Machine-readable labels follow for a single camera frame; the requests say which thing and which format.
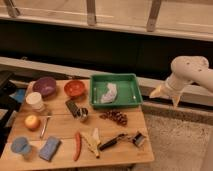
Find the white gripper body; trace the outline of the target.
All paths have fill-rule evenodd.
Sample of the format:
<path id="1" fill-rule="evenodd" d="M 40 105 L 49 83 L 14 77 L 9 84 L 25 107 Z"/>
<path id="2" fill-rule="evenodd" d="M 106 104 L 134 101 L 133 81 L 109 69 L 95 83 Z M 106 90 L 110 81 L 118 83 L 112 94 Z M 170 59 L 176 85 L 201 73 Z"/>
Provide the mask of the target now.
<path id="1" fill-rule="evenodd" d="M 164 91 L 170 97 L 181 95 L 183 88 L 184 82 L 175 75 L 170 75 L 164 83 Z"/>

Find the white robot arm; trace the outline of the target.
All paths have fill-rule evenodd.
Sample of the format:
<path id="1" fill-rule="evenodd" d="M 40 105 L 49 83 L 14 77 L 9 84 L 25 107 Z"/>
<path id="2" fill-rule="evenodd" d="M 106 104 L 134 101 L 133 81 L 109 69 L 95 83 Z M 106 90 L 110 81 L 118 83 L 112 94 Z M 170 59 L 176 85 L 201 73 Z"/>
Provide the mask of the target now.
<path id="1" fill-rule="evenodd" d="M 178 56 L 171 62 L 171 75 L 158 85 L 149 95 L 150 98 L 168 96 L 174 107 L 178 106 L 183 89 L 197 83 L 213 93 L 213 69 L 203 56 Z"/>

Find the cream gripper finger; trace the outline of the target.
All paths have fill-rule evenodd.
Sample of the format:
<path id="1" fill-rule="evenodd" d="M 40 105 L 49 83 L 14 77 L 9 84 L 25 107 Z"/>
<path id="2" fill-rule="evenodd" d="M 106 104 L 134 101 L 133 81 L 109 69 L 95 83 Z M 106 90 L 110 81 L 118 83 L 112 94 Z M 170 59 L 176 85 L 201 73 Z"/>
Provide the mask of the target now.
<path id="1" fill-rule="evenodd" d="M 157 86 L 149 95 L 150 98 L 158 98 L 164 95 L 164 87 L 162 85 Z"/>
<path id="2" fill-rule="evenodd" d="M 176 95 L 172 96 L 172 102 L 173 102 L 174 107 L 178 106 L 180 98 L 181 98 L 181 94 L 176 94 Z"/>

